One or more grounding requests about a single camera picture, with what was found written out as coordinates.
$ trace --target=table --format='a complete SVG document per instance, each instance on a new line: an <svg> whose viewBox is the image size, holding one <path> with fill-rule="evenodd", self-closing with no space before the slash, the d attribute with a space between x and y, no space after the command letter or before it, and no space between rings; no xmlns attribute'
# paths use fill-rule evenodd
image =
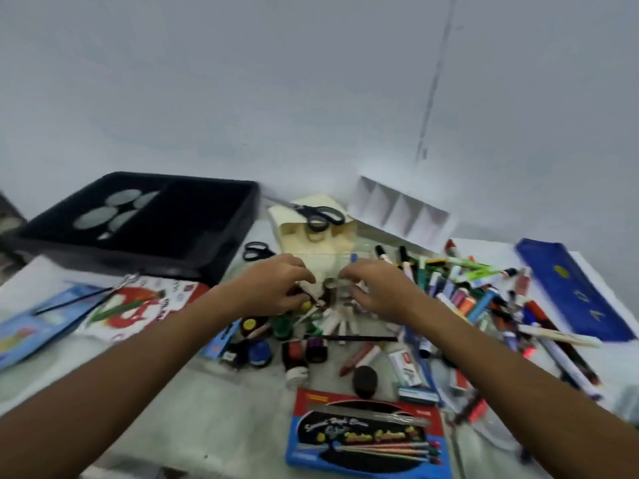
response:
<svg viewBox="0 0 639 479"><path fill-rule="evenodd" d="M277 248L270 224L258 220L245 241L261 240ZM521 266L511 244L457 239L464 255L502 268ZM603 279L579 253L572 256L582 266L600 292L639 335L639 323ZM230 269L241 263L235 256ZM110 285L118 277L63 269L45 257L37 257L0 287L0 319L36 304L68 287L69 281ZM555 321L558 328L569 328L535 281L529 292ZM336 353L347 356L349 348ZM106 349L107 345L84 337L67 337L47 347L30 360L0 374L0 414L12 409L31 394L64 376ZM311 369L311 387L336 393L351 393L349 378L337 377L341 358L333 353L321 372ZM627 383L639 383L639 345L607 344L602 349L580 350L606 384L606 407L610 408ZM373 363L380 376L390 375L388 360ZM147 459L159 464L187 469L196 476L232 478L327 477L310 469L292 469L284 463L284 451L291 422L295 394L284 387L284 371L278 362L263 370L225 372L215 365L204 365L196 358L181 370L150 403L131 427L112 447L112 451ZM381 386L376 395L391 399L391 384ZM520 466L512 453L497 450L470 427L459 429L463 469L468 479L511 477L539 478L538 466Z"/></svg>

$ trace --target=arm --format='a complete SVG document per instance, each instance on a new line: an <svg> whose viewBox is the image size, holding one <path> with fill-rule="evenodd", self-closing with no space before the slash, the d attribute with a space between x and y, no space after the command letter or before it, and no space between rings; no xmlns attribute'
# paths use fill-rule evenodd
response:
<svg viewBox="0 0 639 479"><path fill-rule="evenodd" d="M300 280L315 277L290 254L252 265L29 398L0 418L2 477L77 477L225 326L307 301L286 296Z"/></svg>
<svg viewBox="0 0 639 479"><path fill-rule="evenodd" d="M364 307L411 326L455 362L515 438L556 479L630 477L639 434L584 394L507 349L428 297L380 260L358 260L341 277Z"/></svg>

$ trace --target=person's left hand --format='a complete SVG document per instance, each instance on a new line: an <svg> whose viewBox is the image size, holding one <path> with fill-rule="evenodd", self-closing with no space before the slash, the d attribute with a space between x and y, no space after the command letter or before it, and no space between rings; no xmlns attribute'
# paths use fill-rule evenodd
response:
<svg viewBox="0 0 639 479"><path fill-rule="evenodd" d="M315 276L299 257L281 253L251 265L235 280L212 291L220 293L236 318L271 316L299 309L309 300L308 294L287 295L301 280L315 283Z"/></svg>

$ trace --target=forearm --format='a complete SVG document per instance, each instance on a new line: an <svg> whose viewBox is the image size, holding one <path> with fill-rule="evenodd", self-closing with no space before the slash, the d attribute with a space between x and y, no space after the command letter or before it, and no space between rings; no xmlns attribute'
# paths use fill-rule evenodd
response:
<svg viewBox="0 0 639 479"><path fill-rule="evenodd" d="M180 368L233 320L233 310L225 306L215 288L0 418L3 477L77 477Z"/></svg>
<svg viewBox="0 0 639 479"><path fill-rule="evenodd" d="M639 467L639 434L584 394L437 301L424 299L408 320L459 366L515 438L555 478L623 477Z"/></svg>

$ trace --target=hand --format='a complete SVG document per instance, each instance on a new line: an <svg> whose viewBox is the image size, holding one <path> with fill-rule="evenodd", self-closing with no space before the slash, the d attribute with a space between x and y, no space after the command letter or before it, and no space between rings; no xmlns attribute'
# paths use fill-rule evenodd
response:
<svg viewBox="0 0 639 479"><path fill-rule="evenodd" d="M281 253L251 265L235 280L217 287L223 288L223 298L235 318L271 316L299 309L309 300L308 294L288 295L301 280L315 283L315 276L299 257Z"/></svg>
<svg viewBox="0 0 639 479"><path fill-rule="evenodd" d="M354 283L366 282L368 292L351 284L353 297L364 308L389 321L404 324L415 306L433 300L398 267L383 260L361 258L344 267L339 277Z"/></svg>

